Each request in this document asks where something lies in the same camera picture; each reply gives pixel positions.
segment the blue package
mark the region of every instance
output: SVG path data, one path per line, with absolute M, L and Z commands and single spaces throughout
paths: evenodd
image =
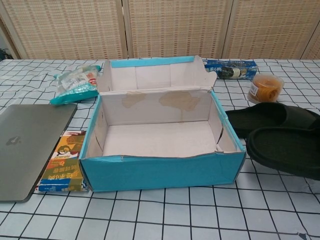
M 83 66 L 74 71 L 55 75 L 57 96 L 50 100 L 51 104 L 68 104 L 98 96 L 97 76 L 101 67 Z
M 204 59 L 203 64 L 207 72 L 216 72 L 218 79 L 252 80 L 258 70 L 254 61 Z

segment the laptop logo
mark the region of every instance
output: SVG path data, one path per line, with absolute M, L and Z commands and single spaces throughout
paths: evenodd
M 9 140 L 6 142 L 5 145 L 7 145 L 7 146 L 16 145 L 17 143 L 21 143 L 20 137 L 19 136 L 14 136 L 14 137 L 9 138 Z

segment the black slipper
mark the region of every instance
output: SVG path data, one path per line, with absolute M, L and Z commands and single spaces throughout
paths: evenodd
M 320 180 L 320 128 L 260 128 L 249 134 L 246 149 L 261 165 Z
M 320 118 L 312 111 L 279 102 L 262 102 L 225 113 L 239 138 L 245 138 L 253 130 L 265 127 L 309 129 Z

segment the checkered tablecloth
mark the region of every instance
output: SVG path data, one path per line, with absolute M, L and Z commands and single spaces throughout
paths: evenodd
M 255 61 L 260 72 L 285 81 L 279 102 L 320 114 L 320 60 Z M 103 63 L 4 60 L 0 112 L 11 104 L 48 104 L 56 91 L 53 75 Z M 250 84 L 217 80 L 214 91 L 225 110 L 241 109 L 253 105 L 247 101 Z M 79 102 L 68 129 L 85 130 L 95 103 L 95 98 Z M 247 157 L 231 185 L 35 192 L 25 203 L 0 203 L 0 240 L 14 239 L 320 240 L 320 181 L 279 172 Z

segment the box flap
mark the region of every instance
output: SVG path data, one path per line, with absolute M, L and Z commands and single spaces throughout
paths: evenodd
M 205 70 L 199 56 L 107 60 L 97 78 L 99 93 L 185 87 L 212 88 L 216 72 Z

